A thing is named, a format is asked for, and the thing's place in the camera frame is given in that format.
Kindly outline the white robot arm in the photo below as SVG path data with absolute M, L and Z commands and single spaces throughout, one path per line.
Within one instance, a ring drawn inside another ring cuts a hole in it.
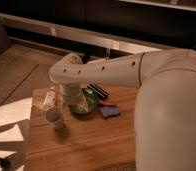
M 134 124 L 137 171 L 196 171 L 196 51 L 170 49 L 84 64 L 68 54 L 49 70 L 65 103 L 80 84 L 139 89 Z

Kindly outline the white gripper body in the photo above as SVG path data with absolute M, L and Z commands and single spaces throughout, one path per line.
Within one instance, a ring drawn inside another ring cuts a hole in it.
M 79 84 L 60 85 L 59 88 L 61 98 L 67 105 L 76 105 L 83 99 L 83 93 Z

